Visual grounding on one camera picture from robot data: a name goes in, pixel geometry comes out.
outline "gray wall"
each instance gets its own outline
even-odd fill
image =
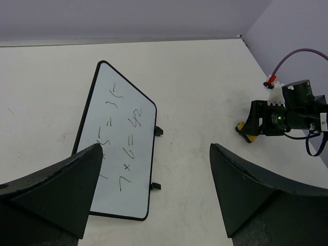
[[[272,0],[11,0],[0,42],[76,38],[235,37]]]
[[[274,0],[244,40],[268,75],[295,49],[313,48],[328,54],[327,13],[327,0]],[[328,98],[328,62],[320,56],[305,52],[295,54],[277,73],[277,80],[284,83],[307,78],[315,95],[325,94]],[[318,148],[321,139],[312,143]],[[321,158],[328,165],[328,147]]]

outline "whiteboard stand foot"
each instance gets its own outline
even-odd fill
[[[161,185],[158,183],[151,183],[150,184],[150,190],[161,190]]]
[[[155,126],[155,136],[160,137],[162,135],[163,135],[163,130],[158,126]]]

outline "black border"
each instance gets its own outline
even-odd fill
[[[125,79],[126,82],[128,82],[130,85],[132,85],[139,93],[141,93],[146,99],[148,99],[155,106],[155,125],[154,125],[154,130],[155,130],[155,127],[156,127],[156,120],[157,120],[157,107],[156,107],[156,104],[153,101],[151,101],[150,98],[147,97],[142,91],[140,91],[138,88],[136,88],[134,84],[132,84],[127,78],[125,78],[120,72],[118,72],[112,65],[110,65],[105,60],[101,60],[97,64],[96,71],[95,71],[94,76],[93,76],[93,79],[92,79],[91,88],[90,88],[89,95],[88,95],[88,98],[87,98],[87,102],[86,102],[86,105],[85,105],[85,108],[84,108],[84,111],[83,111],[83,115],[82,115],[82,119],[81,119],[81,122],[80,122],[80,126],[79,126],[78,131],[77,131],[77,136],[76,136],[76,139],[75,139],[75,143],[74,143],[72,155],[76,154],[76,151],[77,151],[77,148],[78,148],[78,144],[80,142],[80,138],[81,138],[81,134],[82,134],[84,123],[86,121],[86,117],[87,117],[87,113],[88,113],[90,101],[91,101],[91,98],[92,98],[93,90],[94,90],[94,87],[96,85],[96,81],[97,81],[97,78],[98,78],[98,73],[99,73],[99,70],[100,70],[100,66],[102,64],[106,64],[106,65],[110,66],[116,73],[118,73],[123,79]],[[150,164],[149,187],[150,187],[151,180],[152,180],[153,157],[154,157],[154,144],[155,144],[155,134],[154,134],[154,137],[153,137],[153,150],[152,150],[152,161],[151,161],[151,164]],[[92,212],[92,211],[90,211],[89,214],[90,215],[96,215],[96,216],[103,216],[103,217],[111,217],[111,218],[119,218],[119,219],[129,219],[129,220],[144,221],[145,219],[147,219],[148,214],[149,214],[149,202],[150,202],[150,188],[149,188],[149,194],[148,194],[147,214],[146,214],[146,216],[144,218],[135,218],[135,217],[129,217],[129,216],[122,216],[122,215],[116,215],[116,214],[106,214],[106,213],[99,213],[99,212]]]

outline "small whiteboard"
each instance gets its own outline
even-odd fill
[[[100,61],[73,154],[99,143],[104,153],[92,215],[145,220],[157,109],[106,61]]]

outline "white table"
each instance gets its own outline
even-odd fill
[[[79,245],[232,245],[210,169],[211,143],[283,176],[328,188],[328,169],[303,141],[234,127],[265,75],[241,40],[0,48],[0,183],[67,158],[96,64],[107,60],[158,108],[152,192],[144,222],[90,216]],[[295,136],[303,135],[294,131]]]

